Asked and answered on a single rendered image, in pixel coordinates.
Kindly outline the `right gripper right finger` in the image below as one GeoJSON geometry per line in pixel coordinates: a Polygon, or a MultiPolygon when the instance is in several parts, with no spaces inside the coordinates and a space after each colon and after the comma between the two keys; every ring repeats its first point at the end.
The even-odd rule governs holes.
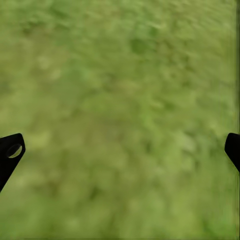
{"type": "Polygon", "coordinates": [[[240,135],[229,133],[224,150],[240,172],[240,135]]]}

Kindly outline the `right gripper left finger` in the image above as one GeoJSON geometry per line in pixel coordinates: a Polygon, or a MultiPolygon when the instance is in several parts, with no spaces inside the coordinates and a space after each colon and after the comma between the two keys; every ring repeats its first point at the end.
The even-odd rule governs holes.
{"type": "Polygon", "coordinates": [[[0,192],[26,152],[21,133],[0,138],[0,192]]]}

